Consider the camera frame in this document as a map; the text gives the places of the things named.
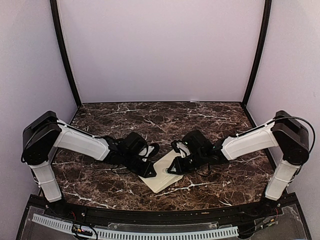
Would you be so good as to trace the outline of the cream paper envelope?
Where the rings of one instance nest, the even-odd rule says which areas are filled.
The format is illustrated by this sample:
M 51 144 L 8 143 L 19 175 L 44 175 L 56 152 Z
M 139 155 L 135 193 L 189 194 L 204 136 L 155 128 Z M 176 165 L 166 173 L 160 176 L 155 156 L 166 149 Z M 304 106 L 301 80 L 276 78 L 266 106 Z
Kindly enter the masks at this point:
M 172 161 L 175 157 L 179 157 L 181 154 L 176 153 L 174 150 L 171 150 L 161 159 L 159 159 L 156 163 L 154 163 L 153 167 L 156 171 L 155 177 L 139 177 L 155 194 L 161 192 L 166 189 L 170 185 L 178 182 L 183 178 L 183 175 L 176 175 L 167 173 L 167 169 L 171 165 Z

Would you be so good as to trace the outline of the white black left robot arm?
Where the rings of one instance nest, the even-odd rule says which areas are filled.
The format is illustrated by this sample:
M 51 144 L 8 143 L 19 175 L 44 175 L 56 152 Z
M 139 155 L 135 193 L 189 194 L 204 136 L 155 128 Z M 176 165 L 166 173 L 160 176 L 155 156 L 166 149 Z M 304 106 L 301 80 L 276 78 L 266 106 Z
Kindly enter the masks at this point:
M 73 151 L 110 165 L 123 165 L 142 178 L 157 175 L 153 162 L 148 160 L 159 152 L 157 143 L 147 143 L 136 132 L 118 139 L 92 135 L 70 126 L 49 110 L 23 130 L 21 161 L 30 167 L 44 197 L 51 203 L 51 210 L 60 218 L 67 218 L 71 208 L 62 200 L 63 194 L 49 161 L 53 148 Z

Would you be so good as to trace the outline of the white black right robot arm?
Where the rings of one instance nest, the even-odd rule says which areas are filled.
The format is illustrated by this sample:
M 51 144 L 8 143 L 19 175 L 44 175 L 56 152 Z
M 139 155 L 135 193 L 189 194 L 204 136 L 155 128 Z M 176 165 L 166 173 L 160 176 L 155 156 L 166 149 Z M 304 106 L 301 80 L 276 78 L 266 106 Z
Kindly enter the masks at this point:
M 248 131 L 229 135 L 212 143 L 200 130 L 193 130 L 181 140 L 171 143 L 176 156 L 167 169 L 169 174 L 184 175 L 204 165 L 226 164 L 257 151 L 279 147 L 282 159 L 277 165 L 263 194 L 255 205 L 255 213 L 266 217 L 302 166 L 309 160 L 316 133 L 307 120 L 280 110 L 275 117 Z

